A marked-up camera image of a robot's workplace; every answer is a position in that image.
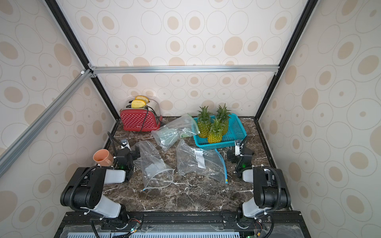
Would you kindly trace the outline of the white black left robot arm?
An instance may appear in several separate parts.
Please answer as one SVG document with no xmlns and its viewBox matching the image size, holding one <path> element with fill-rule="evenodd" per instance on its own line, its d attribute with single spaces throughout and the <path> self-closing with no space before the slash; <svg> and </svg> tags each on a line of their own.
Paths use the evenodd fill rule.
<svg viewBox="0 0 381 238">
<path fill-rule="evenodd" d="M 93 155 L 96 165 L 77 168 L 61 194 L 60 203 L 85 215 L 127 222 L 129 216 L 125 206 L 106 197 L 103 188 L 106 184 L 130 181 L 135 161 L 140 158 L 140 147 L 130 148 L 127 140 L 119 142 L 110 133 L 108 137 L 113 152 L 100 149 Z"/>
</svg>

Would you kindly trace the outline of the clear zip bag green seal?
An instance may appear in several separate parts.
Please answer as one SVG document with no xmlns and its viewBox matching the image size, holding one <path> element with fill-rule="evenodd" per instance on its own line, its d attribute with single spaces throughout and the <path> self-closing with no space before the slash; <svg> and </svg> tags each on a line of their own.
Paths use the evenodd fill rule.
<svg viewBox="0 0 381 238">
<path fill-rule="evenodd" d="M 186 137 L 192 137 L 200 133 L 195 119 L 185 114 L 161 127 L 151 134 L 156 143 L 163 151 L 168 151 L 178 140 Z"/>
</svg>

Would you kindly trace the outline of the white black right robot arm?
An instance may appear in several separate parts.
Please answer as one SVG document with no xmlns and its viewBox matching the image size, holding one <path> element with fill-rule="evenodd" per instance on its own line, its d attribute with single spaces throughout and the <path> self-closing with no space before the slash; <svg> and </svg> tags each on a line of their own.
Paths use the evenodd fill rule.
<svg viewBox="0 0 381 238">
<path fill-rule="evenodd" d="M 240 216 L 258 219 L 289 208 L 291 195 L 282 170 L 265 165 L 254 166 L 254 151 L 246 147 L 246 142 L 247 138 L 236 140 L 234 148 L 227 152 L 228 161 L 236 164 L 236 176 L 253 185 L 253 197 L 239 208 Z"/>
</svg>

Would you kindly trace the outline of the clear zip bag blue slider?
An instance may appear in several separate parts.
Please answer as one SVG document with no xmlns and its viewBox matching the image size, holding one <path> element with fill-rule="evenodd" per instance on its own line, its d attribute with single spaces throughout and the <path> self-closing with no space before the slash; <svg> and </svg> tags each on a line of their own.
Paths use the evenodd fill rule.
<svg viewBox="0 0 381 238">
<path fill-rule="evenodd" d="M 215 150 L 203 150 L 191 147 L 182 139 L 176 147 L 177 170 L 180 176 L 196 173 L 228 183 L 228 174 L 222 155 Z"/>
</svg>

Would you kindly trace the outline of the clear zip bag white seal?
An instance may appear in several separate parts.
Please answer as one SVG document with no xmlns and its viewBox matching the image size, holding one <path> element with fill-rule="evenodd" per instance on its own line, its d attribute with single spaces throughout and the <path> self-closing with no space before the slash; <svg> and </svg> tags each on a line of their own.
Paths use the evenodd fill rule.
<svg viewBox="0 0 381 238">
<path fill-rule="evenodd" d="M 174 180 L 174 169 L 161 158 L 155 145 L 149 141 L 140 141 L 134 145 L 139 151 L 134 165 L 140 169 L 144 189 L 162 189 L 170 186 Z"/>
</svg>

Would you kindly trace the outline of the yellow pineapple green crown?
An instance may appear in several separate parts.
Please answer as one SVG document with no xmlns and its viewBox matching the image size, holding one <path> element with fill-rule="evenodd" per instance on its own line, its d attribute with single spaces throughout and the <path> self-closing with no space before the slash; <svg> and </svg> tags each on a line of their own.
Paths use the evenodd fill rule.
<svg viewBox="0 0 381 238">
<path fill-rule="evenodd" d="M 211 112 L 208 110 L 208 106 L 200 107 L 197 115 L 197 125 L 199 128 L 199 137 L 207 138 L 211 127 Z"/>
</svg>

